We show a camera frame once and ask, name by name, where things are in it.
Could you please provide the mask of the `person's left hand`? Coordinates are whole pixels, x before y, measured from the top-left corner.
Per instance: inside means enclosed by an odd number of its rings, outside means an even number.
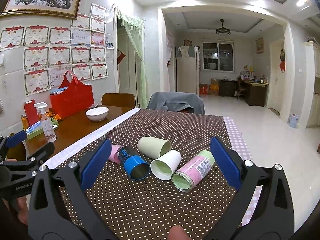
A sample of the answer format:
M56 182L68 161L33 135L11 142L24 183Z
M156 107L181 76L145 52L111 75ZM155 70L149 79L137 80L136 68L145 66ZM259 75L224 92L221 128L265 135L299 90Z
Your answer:
M28 205L27 205L27 197L23 196L23 197L19 197L17 199L14 200L14 211L17 212L17 218L18 220L24 224L27 225L28 224Z

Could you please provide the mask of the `person's right thumb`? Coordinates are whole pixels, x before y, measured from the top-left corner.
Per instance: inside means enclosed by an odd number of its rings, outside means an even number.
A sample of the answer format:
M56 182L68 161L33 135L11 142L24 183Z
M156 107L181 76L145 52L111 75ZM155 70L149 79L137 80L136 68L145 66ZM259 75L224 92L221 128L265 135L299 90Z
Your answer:
M191 238L181 226L176 225L169 230L167 240L191 240Z

